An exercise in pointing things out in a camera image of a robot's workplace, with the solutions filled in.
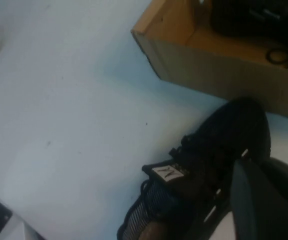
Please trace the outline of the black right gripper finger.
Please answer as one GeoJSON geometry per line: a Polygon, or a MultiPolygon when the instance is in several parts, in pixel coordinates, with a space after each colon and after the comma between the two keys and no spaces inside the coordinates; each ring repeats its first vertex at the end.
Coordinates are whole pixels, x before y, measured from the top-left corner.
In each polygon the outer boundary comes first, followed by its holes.
{"type": "Polygon", "coordinates": [[[275,158],[262,165],[239,159],[230,201],[236,223],[288,223],[288,164],[275,158]]]}

